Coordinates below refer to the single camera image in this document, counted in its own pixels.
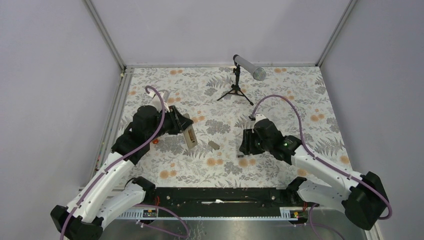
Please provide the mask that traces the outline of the white remote control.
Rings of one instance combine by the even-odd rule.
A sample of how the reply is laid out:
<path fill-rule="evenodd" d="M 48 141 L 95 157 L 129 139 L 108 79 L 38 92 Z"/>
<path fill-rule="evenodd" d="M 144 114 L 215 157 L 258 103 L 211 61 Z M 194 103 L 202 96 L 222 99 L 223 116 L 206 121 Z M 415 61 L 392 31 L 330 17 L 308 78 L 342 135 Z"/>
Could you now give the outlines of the white remote control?
<path fill-rule="evenodd" d="M 191 150 L 198 144 L 196 133 L 193 127 L 194 122 L 193 120 L 191 120 L 190 115 L 188 113 L 185 113 L 182 116 L 183 116 L 183 122 L 181 124 L 183 129 L 182 133 L 187 145 L 187 149 Z"/>

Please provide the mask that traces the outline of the grey battery compartment cover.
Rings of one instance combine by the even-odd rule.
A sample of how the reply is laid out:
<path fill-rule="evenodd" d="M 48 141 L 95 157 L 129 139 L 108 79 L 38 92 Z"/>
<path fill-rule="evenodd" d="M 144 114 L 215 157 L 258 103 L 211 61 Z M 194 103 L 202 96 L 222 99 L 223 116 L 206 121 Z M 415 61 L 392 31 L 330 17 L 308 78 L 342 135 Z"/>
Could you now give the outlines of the grey battery compartment cover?
<path fill-rule="evenodd" d="M 212 149 L 214 149 L 214 150 L 219 150 L 219 149 L 220 149 L 220 145 L 219 145 L 219 144 L 217 144 L 216 142 L 212 141 L 212 140 L 210 140 L 210 141 L 208 142 L 208 145 L 209 145 Z"/>

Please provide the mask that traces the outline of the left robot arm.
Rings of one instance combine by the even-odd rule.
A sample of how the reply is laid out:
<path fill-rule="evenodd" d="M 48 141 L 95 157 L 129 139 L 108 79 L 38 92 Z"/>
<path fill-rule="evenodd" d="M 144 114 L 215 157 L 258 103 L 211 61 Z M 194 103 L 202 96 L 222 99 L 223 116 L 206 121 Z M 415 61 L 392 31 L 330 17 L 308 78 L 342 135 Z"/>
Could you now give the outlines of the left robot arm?
<path fill-rule="evenodd" d="M 98 240 L 104 229 L 128 209 L 138 204 L 152 204 L 155 185 L 143 177 L 135 178 L 118 195 L 112 198 L 108 195 L 150 150 L 153 140 L 166 134 L 185 134 L 193 123 L 174 105 L 165 109 L 152 105 L 139 107 L 87 186 L 66 206 L 56 205 L 51 211 L 50 216 L 60 237 Z"/>

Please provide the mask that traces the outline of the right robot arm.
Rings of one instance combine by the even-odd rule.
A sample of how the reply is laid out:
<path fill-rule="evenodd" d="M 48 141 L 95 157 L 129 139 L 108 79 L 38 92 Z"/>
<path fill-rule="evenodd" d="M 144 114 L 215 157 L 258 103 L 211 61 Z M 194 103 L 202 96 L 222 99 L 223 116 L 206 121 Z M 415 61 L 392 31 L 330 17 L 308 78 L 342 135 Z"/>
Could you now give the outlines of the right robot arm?
<path fill-rule="evenodd" d="M 308 171 L 325 184 L 297 177 L 289 186 L 287 201 L 293 206 L 314 203 L 337 210 L 357 227 L 371 230 L 388 209 L 388 196 L 380 177 L 369 171 L 362 174 L 330 163 L 309 150 L 301 139 L 284 136 L 267 118 L 244 129 L 239 151 L 244 155 L 271 154 L 276 160 Z"/>

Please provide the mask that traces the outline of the floral table mat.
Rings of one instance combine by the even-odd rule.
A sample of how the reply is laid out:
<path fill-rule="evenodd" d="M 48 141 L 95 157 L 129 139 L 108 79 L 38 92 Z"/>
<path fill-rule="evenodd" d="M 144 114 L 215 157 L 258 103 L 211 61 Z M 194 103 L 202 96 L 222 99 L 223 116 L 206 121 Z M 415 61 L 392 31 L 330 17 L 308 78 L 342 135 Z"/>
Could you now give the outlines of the floral table mat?
<path fill-rule="evenodd" d="M 318 67 L 267 67 L 257 81 L 245 70 L 239 85 L 284 135 L 303 132 L 311 150 L 347 170 L 350 160 Z M 188 150 L 181 134 L 164 135 L 158 144 L 118 182 L 142 176 L 159 187 L 285 187 L 296 177 L 315 182 L 308 171 L 274 159 L 270 154 L 244 156 L 238 152 L 243 130 L 252 127 L 254 105 L 243 96 L 227 95 L 235 82 L 230 67 L 136 68 L 120 120 L 122 134 L 140 106 L 150 102 L 146 86 L 169 91 L 168 105 L 188 113 L 198 144 Z M 212 149 L 208 142 L 220 145 Z"/>

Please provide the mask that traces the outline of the grey microphone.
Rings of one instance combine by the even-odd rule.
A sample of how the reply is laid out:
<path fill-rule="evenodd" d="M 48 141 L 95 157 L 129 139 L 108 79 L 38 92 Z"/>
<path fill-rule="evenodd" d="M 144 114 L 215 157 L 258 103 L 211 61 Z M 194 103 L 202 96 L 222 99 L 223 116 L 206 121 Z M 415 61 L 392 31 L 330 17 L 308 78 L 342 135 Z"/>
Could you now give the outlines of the grey microphone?
<path fill-rule="evenodd" d="M 233 61 L 237 67 L 241 67 L 247 72 L 249 72 L 252 75 L 253 79 L 257 81 L 264 81 L 266 79 L 267 73 L 262 67 L 254 65 L 245 58 L 239 56 L 238 54 L 235 54 L 233 56 Z"/>

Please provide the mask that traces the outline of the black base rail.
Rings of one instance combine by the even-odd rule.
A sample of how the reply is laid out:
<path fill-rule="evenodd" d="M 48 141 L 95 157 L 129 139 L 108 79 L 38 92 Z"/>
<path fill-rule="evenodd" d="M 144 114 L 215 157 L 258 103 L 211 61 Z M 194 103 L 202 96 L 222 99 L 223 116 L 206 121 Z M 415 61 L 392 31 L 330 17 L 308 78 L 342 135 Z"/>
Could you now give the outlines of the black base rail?
<path fill-rule="evenodd" d="M 157 187 L 147 192 L 143 204 L 181 218 L 279 217 L 280 208 L 302 211 L 313 205 L 293 190 L 276 187 Z"/>

